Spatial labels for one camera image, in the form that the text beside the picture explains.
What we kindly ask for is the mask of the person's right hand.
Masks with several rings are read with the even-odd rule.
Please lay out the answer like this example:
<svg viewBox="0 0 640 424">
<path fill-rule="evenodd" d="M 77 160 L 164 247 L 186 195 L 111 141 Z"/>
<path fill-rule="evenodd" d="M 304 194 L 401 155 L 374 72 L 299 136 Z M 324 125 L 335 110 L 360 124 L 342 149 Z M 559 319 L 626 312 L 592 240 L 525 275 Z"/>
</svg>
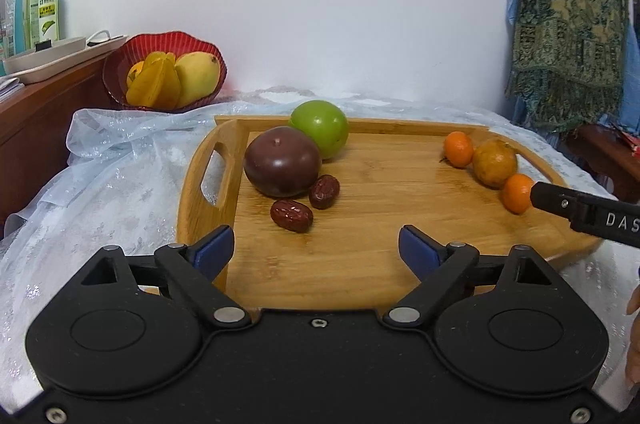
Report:
<svg viewBox="0 0 640 424">
<path fill-rule="evenodd" d="M 630 341 L 627 352 L 625 378 L 631 386 L 640 383 L 640 285 L 637 285 L 627 304 L 626 314 L 634 314 L 630 329 Z"/>
</svg>

